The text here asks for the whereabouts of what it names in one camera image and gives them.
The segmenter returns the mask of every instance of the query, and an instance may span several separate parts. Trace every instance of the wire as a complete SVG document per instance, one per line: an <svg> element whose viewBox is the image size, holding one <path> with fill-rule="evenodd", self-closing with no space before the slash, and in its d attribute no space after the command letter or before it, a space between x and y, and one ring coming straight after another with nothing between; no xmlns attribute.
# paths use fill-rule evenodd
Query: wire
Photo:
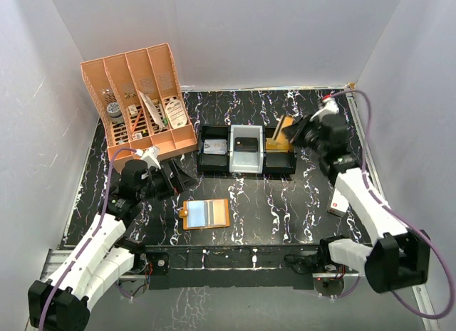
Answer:
<svg viewBox="0 0 456 331"><path fill-rule="evenodd" d="M331 280L337 280L338 279L338 276L339 276L339 273L340 273L340 269L341 267L337 267L337 273L336 273L336 276L334 276L334 278L332 278Z"/></svg>
<svg viewBox="0 0 456 331"><path fill-rule="evenodd" d="M341 273L340 269L341 269L341 267L337 268L337 274L333 280L340 280L345 276L345 266L342 265L342 273Z"/></svg>
<svg viewBox="0 0 456 331"><path fill-rule="evenodd" d="M358 275L356 277L356 280L355 280L355 283L353 284L353 286L351 286L351 288L349 290L347 290L346 292L344 293L341 293L340 295L335 295L335 298L339 299L339 298L344 298L346 297L347 295L351 294L359 285L361 281L361 277ZM333 297L328 297L327 295L320 295L320 294L315 294L313 292L304 292L304 291L301 291L301 290L296 290L296 292L300 293L300 294L307 294L307 295L312 295L316 298L319 298L319 297L325 297L325 298L328 298L328 299L332 299Z"/></svg>
<svg viewBox="0 0 456 331"><path fill-rule="evenodd" d="M142 302L141 300L138 300L137 298L135 299L133 297L133 295L129 294L129 292L127 292L126 290L124 290L122 287L120 287L120 285L118 283L114 283L114 286L117 287L117 289L119 290L120 294L122 294L124 297L130 299L130 301L135 301L137 303L140 303L141 305L143 306L146 306L144 304L144 302Z"/></svg>
<svg viewBox="0 0 456 331"><path fill-rule="evenodd" d="M136 295L136 293L138 293L139 290L140 290L141 288L143 288L143 287L149 287L149 285L148 285L147 283L144 283L144 284L142 284L140 287L136 288L136 291L131 295L132 298L134 298L135 295Z"/></svg>
<svg viewBox="0 0 456 331"><path fill-rule="evenodd" d="M149 263L149 266L150 266L150 270L149 270L149 274L147 274L147 271L145 273L145 279L147 281L147 285L150 284L150 276L152 275L152 271L153 271L153 268L152 268L152 264Z"/></svg>
<svg viewBox="0 0 456 331"><path fill-rule="evenodd" d="M369 181L366 180L367 179L366 150L367 150L367 146L368 146L368 142L369 142L369 133L370 133L370 130L371 130L371 124L370 123L371 123L371 120L372 120L372 116L371 116L372 105L371 105L371 102L370 102L369 97L367 96L367 94L365 92L363 92L362 90L358 90L358 89L351 89L351 90L345 90L345 91L341 91L341 92L338 92L338 93L334 93L334 94L331 95L331 97L335 98L335 97L340 96L340 95L345 95L346 93L358 93L358 94L360 94L361 96L363 96L363 98L364 98L364 100L366 102L366 105L367 105L368 123L367 123L366 133L365 133L365 137L364 137L364 141L363 141L363 145L362 145L363 151L362 151L362 155L361 155L361 159L362 159L362 161L361 161L361 171L363 173L363 178L365 179L363 181L364 181L364 184L366 186L366 189L370 189ZM382 207L391 216L394 216L396 219L398 219L399 221L404 223L407 227L412 229L432 249L434 254L437 256L437 259L439 260L440 264L442 265L443 271L445 272L445 275L447 276L448 285L450 287L450 299L448 300L447 307L442 312L440 312L440 313L438 313L436 315L429 315L427 313L422 313L421 311L419 311L419 310L415 309L414 307L410 306L409 304L407 304L399 296L399 294L397 294L394 290L391 291L391 293L395 296L395 298L399 301L399 303L401 303L405 308L407 308L409 311L415 313L416 315L419 315L422 318L436 320L436 319L441 319L443 317L446 317L448 314L450 314L451 310L453 309L453 306L455 305L455 300L456 300L455 282L454 282L454 279L452 277L452 274L451 274L451 271L450 271L450 267L449 267L447 261L445 261L445 259L443 258L443 255L437 249L437 246L425 234L423 234L420 231L420 229L418 229L417 227L412 225L409 221L407 221L402 216L398 215L396 212L394 212L386 204L382 205Z"/></svg>
<svg viewBox="0 0 456 331"><path fill-rule="evenodd" d="M147 267L147 264L145 264L144 267L142 267L142 269L140 269L138 272L129 271L129 274L140 274L146 269L146 267Z"/></svg>
<svg viewBox="0 0 456 331"><path fill-rule="evenodd" d="M101 215L100 215L100 220L98 221L98 225L95 228L95 231L92 233L92 237L94 237L97 232L101 228L101 224L103 223L103 219L105 218L106 214L106 209L108 208L108 196L109 196L109 187L111 183L111 176L113 174L113 165L114 165L114 160L118 156L118 154L122 151L130 151L130 152L136 152L136 149L124 147L119 149L111 159L111 162L109 164L109 170L108 170L108 179L106 181L106 193L105 193L105 201L103 202L103 209L101 210ZM92 241L92 237L88 238L87 241L83 244L79 252L75 256L75 260L78 260L78 258L82 255L84 250L87 248L89 243ZM52 299L54 298L54 295L56 295L58 288L62 284L63 280L65 280L66 276L68 273L70 273L72 267L76 261L71 261L68 267L64 270L62 276L57 280L56 284L52 287L51 293L49 293L48 298L46 299L43 310L41 311L41 316L40 316L40 323L38 324L38 331L44 331L44 322L46 320L46 315L48 314L49 306L51 306Z"/></svg>

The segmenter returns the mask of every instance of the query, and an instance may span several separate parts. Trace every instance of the marble-patterned black surface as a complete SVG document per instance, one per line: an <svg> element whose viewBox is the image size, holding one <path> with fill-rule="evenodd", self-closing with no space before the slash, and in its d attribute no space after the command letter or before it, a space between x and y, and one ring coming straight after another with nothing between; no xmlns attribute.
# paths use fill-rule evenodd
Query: marble-patterned black surface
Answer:
<svg viewBox="0 0 456 331"><path fill-rule="evenodd" d="M330 90L271 90L185 93L195 132L202 125L277 125L283 114L298 117L315 112L319 97ZM350 129L350 147L360 152L360 142L345 97L338 99ZM296 174L272 179L264 175L205 176L196 170L196 153L177 157L198 185L165 201L152 200L127 234L147 245L222 245L318 243L323 237L343 234L369 242L358 217L349 211L343 218L326 213L331 193L327 178L318 169L316 155L297 149ZM62 247L74 246L88 230L103 198L108 172L104 129L99 122ZM189 199L227 198L231 209L229 228L184 231L178 213Z"/></svg>

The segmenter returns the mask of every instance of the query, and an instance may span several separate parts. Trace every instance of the white enclosure wall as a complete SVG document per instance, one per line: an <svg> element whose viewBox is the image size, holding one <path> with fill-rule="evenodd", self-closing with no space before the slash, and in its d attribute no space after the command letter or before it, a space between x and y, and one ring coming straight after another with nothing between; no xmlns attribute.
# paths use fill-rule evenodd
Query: white enclosure wall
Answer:
<svg viewBox="0 0 456 331"><path fill-rule="evenodd" d="M96 113L51 0L0 0L0 330L25 328L27 290L59 243Z"/></svg>
<svg viewBox="0 0 456 331"><path fill-rule="evenodd" d="M373 101L370 145L387 199L429 233L453 273L455 4L456 0L402 0L358 82ZM427 287L440 312L448 288L437 260ZM440 324L443 330L454 330L456 312Z"/></svg>
<svg viewBox="0 0 456 331"><path fill-rule="evenodd" d="M87 61L170 42L181 85L356 81L400 0L53 0Z"/></svg>

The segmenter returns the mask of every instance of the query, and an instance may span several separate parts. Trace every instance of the robotic arm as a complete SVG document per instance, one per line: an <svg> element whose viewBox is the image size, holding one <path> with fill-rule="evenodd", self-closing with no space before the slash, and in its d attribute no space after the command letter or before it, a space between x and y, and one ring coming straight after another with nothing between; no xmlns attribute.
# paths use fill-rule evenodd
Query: robotic arm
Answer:
<svg viewBox="0 0 456 331"><path fill-rule="evenodd" d="M353 268L366 275L377 293L425 283L429 246L388 212L388 202L375 189L368 173L361 171L356 157L348 152L346 121L337 113L336 101L328 95L316 114L303 116L282 132L291 143L310 147L318 154L321 171L347 198L373 248L343 236L325 238L320 241L314 265Z"/></svg>
<svg viewBox="0 0 456 331"><path fill-rule="evenodd" d="M160 166L155 150L151 147L141 159L125 163L120 181L109 190L104 216L95 216L66 262L45 283L32 284L28 306L33 327L45 311L43 330L83 331L97 301L139 262L140 244L121 236L140 213L141 201L166 199L196 184L174 160Z"/></svg>

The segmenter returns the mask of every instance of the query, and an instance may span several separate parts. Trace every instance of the purple cable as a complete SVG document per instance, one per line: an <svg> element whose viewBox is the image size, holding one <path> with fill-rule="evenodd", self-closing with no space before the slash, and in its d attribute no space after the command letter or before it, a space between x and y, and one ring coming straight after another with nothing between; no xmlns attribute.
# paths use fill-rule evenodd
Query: purple cable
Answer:
<svg viewBox="0 0 456 331"><path fill-rule="evenodd" d="M347 295L349 295L350 293L352 293L355 290L355 288L358 287L360 281L361 281L361 277L358 275L358 277L356 278L356 281L353 284L353 286L351 286L351 288L349 290L347 290L346 292L343 292L337 298L343 298L343 297L346 297Z"/></svg>
<svg viewBox="0 0 456 331"><path fill-rule="evenodd" d="M120 287L120 285L119 285L118 283L114 283L114 286L117 287L117 289L118 289L121 293L123 293L124 295L126 295L128 298L130 298L130 299L133 299L133 298L134 298L131 294L129 294L129 292L127 292L127 291L124 290L122 287Z"/></svg>
<svg viewBox="0 0 456 331"><path fill-rule="evenodd" d="M371 124L370 123L371 123L371 120L372 120L371 119L372 118L372 116L371 116L372 105L371 105L371 102L370 102L369 97L367 96L367 94L365 92L363 92L362 90L357 90L357 89L341 91L339 93L332 94L331 97L334 98L334 97L337 97L337 96L340 96L340 95L345 95L346 93L358 93L361 96L363 96L364 100L366 101L367 108L368 108L368 124L367 124L367 128L366 128L366 134L365 134L364 142L363 142L363 145L362 145L363 151L362 151L362 155L361 155L361 159L362 159L362 161L361 161L361 171L363 173L364 185L365 185L367 190L370 190L371 188L369 187L369 181L367 180L367 173L366 173L366 148L367 148L368 141L369 141L369 132L371 130ZM375 196L375 194L371 194L371 195L373 196L373 198L377 202L381 201L379 197ZM410 229L412 229L432 249L432 251L437 256L437 259L439 260L440 264L443 267L445 275L447 276L448 285L450 287L450 299L448 301L447 307L442 312L440 312L440 313L438 313L436 315L429 315L429 314L426 314L426 313L422 313L421 311L419 311L419 310L415 309L414 307L410 306L409 304L407 304L399 296L399 294L397 294L395 291L392 291L391 293L395 296L395 298L399 301L399 303L401 303L405 308L407 308L409 311L415 313L416 315L418 315L418 316L420 316L422 318L436 320L436 319L441 319L443 317L446 317L451 312L451 309L453 308L453 306L455 304L455 298L456 298L455 297L456 296L455 282L454 282L453 277L451 275L450 267L449 267L447 261L445 261L445 259L443 258L441 252L437 249L435 244L433 242L431 242L431 240L428 239L427 236L420 231L420 229L416 228L409 221L407 221L403 217L399 216L389 206L383 205L382 207L390 215L394 216L396 219L398 219L399 221L404 223L406 226L408 226Z"/></svg>
<svg viewBox="0 0 456 331"><path fill-rule="evenodd" d="M92 233L92 237L94 237L98 230L101 229L101 224L103 222L103 219L105 218L106 214L106 209L108 208L108 196L109 196L109 186L111 183L111 175L113 173L113 164L114 164L114 159L118 156L118 154L122 151L131 151L131 152L136 152L136 149L124 147L119 149L113 156L113 159L111 160L109 164L109 170L108 170L108 180L106 181L106 193L105 193L105 201L103 202L103 209L101 210L101 215L100 215L100 221L98 222L98 225L95 228L95 231ZM76 254L75 259L77 260L79 256L84 252L84 250L87 248L89 243L92 241L92 238L89 238L82 248L79 250L79 252ZM51 293L49 293L48 298L46 299L46 302L44 303L43 310L41 311L41 316L40 316L40 323L38 324L38 331L44 331L44 321L46 320L46 315L48 314L49 306L51 306L51 301L54 298L54 295L57 293L58 288L60 287L61 283L65 280L66 276L68 273L70 273L73 265L75 264L75 261L71 261L69 266L65 269L63 272L62 276L57 280L56 284L51 290Z"/></svg>

